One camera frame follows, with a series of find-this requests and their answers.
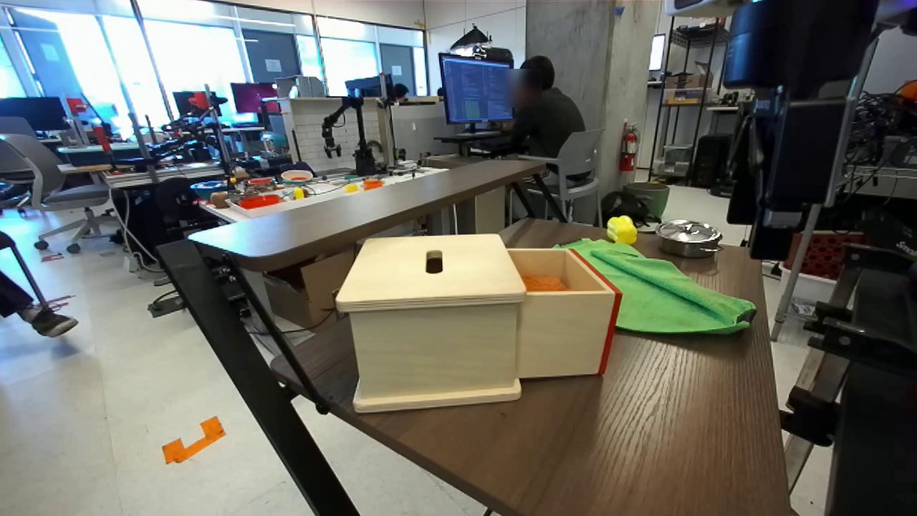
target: person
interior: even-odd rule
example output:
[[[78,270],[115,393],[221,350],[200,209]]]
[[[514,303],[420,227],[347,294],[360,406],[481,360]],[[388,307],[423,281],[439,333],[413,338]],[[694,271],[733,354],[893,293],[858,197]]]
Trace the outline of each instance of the person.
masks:
[[[519,105],[506,139],[492,155],[557,156],[574,131],[585,131],[578,105],[554,86],[554,63],[537,53],[519,65]]]
[[[0,232],[0,250],[15,250],[15,241],[6,232]],[[32,324],[36,334],[47,334],[47,338],[57,338],[78,326],[74,318],[59,314],[47,303],[34,303],[34,297],[24,285],[18,285],[6,271],[0,271],[0,318],[9,318],[15,313],[26,324]]]

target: open wooden box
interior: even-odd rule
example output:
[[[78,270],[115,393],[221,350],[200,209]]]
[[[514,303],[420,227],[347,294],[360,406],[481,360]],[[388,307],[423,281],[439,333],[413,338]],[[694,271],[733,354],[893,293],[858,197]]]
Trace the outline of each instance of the open wooden box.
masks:
[[[621,294],[570,250],[509,250],[527,297],[519,379],[601,376]]]

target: computer monitor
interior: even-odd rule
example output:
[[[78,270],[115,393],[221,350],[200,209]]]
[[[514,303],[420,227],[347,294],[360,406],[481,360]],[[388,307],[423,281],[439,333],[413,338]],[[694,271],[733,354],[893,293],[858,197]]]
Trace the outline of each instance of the computer monitor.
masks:
[[[514,121],[509,63],[439,53],[439,72],[451,126],[484,129]]]
[[[0,96],[0,116],[26,116],[34,131],[72,129],[59,96]]]
[[[271,83],[230,83],[234,111],[261,111],[263,96],[277,96]]]

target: wooden table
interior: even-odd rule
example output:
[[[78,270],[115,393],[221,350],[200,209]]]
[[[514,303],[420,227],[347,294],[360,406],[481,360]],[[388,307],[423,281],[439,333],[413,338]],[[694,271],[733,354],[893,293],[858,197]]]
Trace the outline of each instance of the wooden table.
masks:
[[[542,164],[481,161],[448,174],[385,186],[359,197],[271,212],[263,218],[194,232],[193,241],[231,254],[243,270],[271,271],[306,264],[319,251],[339,251],[353,241],[420,218],[439,207],[471,201],[481,191],[529,176]]]
[[[544,221],[505,232],[506,245],[554,245],[590,227]],[[615,334],[604,379],[525,380],[521,401],[360,416],[347,321],[296,346],[329,409],[498,513],[554,516],[783,516],[787,506],[767,314],[746,250],[676,261],[700,283],[759,303],[724,338]],[[292,386],[296,373],[277,358]]]

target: white container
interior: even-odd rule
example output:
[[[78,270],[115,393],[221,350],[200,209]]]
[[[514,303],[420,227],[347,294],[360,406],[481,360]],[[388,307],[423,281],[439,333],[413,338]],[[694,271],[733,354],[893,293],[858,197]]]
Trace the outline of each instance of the white container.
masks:
[[[355,340],[355,409],[519,397],[521,300],[498,234],[369,238],[339,293]]]
[[[519,318],[519,379],[601,376],[621,294],[570,250],[509,250],[519,275],[558,277],[529,290]]]

